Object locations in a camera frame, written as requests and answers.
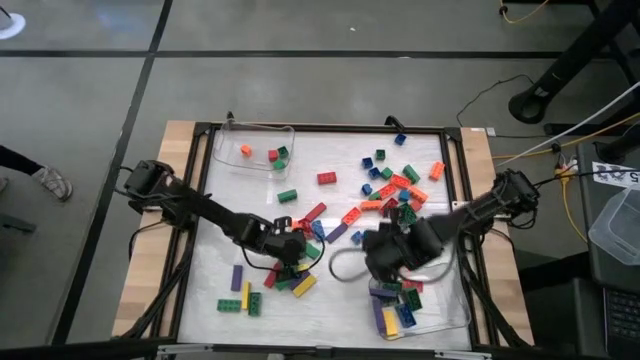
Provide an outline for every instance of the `yellow lego brick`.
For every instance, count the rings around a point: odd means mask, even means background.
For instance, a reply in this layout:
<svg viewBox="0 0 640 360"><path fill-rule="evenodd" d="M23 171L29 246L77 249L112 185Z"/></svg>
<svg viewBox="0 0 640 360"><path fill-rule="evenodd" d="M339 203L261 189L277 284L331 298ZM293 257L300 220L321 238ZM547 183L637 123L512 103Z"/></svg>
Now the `yellow lego brick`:
<svg viewBox="0 0 640 360"><path fill-rule="evenodd" d="M398 327L396 326L396 319L393 317L393 312L390 310L382 310L384 316L384 324L387 328L387 336L398 335Z"/></svg>
<svg viewBox="0 0 640 360"><path fill-rule="evenodd" d="M309 290L315 283L316 277L309 274L309 276L307 276L307 278L304 279L304 281L301 282L300 285L293 289L293 295L295 295L296 297L302 296L302 294L307 292L307 290Z"/></svg>
<svg viewBox="0 0 640 360"><path fill-rule="evenodd" d="M245 281L242 285L242 310L249 309L249 292L251 291L251 283Z"/></svg>

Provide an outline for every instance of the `gray floor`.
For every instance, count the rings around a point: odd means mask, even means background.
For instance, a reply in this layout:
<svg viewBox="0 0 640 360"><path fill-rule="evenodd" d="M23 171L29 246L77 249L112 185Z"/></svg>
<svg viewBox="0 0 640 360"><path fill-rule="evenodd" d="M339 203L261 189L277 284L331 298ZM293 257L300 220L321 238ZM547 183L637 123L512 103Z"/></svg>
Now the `gray floor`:
<svg viewBox="0 0 640 360"><path fill-rule="evenodd" d="M160 0L5 1L27 28L0 49L146 50ZM512 6L524 14L530 6ZM591 20L580 6L550 6L509 26L495 4L456 1L175 1L161 50L561 51ZM22 174L0 169L11 187L0 212L38 224L32 236L0 232L0 348L47 341L142 67L142 58L0 58L0 143L59 168L76 193L55 203ZM455 114L499 79L540 76L551 60L180 58L156 59L125 164L154 158L167 120L381 124L394 114L407 125L457 126ZM518 80L486 94L462 116L466 126L540 134L511 118ZM550 122L575 122L626 88L617 67L594 61L558 95ZM495 154L537 140L492 139ZM552 175L555 159L514 162L532 179ZM577 183L571 208L582 222ZM582 251L560 207L559 186L544 188L538 225L513 230L520 267ZM127 241L139 217L112 201L70 340L110 335L127 270Z"/></svg>

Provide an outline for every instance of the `plastic storage bin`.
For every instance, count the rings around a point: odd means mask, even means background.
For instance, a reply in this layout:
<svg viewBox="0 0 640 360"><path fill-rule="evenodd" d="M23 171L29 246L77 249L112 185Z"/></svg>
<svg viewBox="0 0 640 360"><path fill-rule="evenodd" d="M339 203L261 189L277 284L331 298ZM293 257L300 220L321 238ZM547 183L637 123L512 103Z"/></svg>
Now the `plastic storage bin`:
<svg viewBox="0 0 640 360"><path fill-rule="evenodd" d="M640 265L640 185L607 202L589 229L591 241L625 265Z"/></svg>

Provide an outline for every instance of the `person's foot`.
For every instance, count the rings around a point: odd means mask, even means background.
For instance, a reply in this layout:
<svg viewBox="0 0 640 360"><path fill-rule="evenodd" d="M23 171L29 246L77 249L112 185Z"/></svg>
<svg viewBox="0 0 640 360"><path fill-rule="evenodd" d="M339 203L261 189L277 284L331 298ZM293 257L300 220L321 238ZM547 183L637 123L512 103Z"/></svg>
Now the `person's foot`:
<svg viewBox="0 0 640 360"><path fill-rule="evenodd" d="M49 190L58 200L67 201L71 197L73 187L67 179L62 177L58 170L44 166L31 177Z"/></svg>

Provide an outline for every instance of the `wooden table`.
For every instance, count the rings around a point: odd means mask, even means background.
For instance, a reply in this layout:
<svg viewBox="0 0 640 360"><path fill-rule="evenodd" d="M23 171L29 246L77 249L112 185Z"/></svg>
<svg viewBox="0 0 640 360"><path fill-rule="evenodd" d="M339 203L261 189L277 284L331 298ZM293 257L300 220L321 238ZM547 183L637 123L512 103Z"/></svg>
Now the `wooden table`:
<svg viewBox="0 0 640 360"><path fill-rule="evenodd" d="M195 125L196 123L193 121L169 121L167 123L158 160L171 165L178 176L185 172ZM471 191L474 196L478 196L491 189L495 178L488 139L486 133L481 129L463 128L461 133ZM205 138L202 137L198 144L200 148L197 153L200 158L196 158L191 182L191 186L194 188L197 187L200 181L199 174L202 165L202 154L204 153L204 140ZM456 194L461 196L460 194L463 193L462 181L460 180L460 170L456 161L456 149L453 143L449 144L449 151L451 153ZM152 224L159 220L159 212L145 213L142 216L140 226ZM495 228L508 233L507 226L504 223L496 223ZM113 335L120 335L127 331L156 296L167 257L170 235L171 228L169 226L154 228L138 235L116 314ZM489 288L494 302L520 337L533 344L529 317L511 245L499 235L489 232L485 237L483 253ZM181 252L178 251L176 263L180 256ZM165 306L160 335L169 333L173 302L172 295L167 301L167 306ZM482 307L477 300L475 304L478 328L480 329L480 342L488 344L488 336L484 330Z"/></svg>

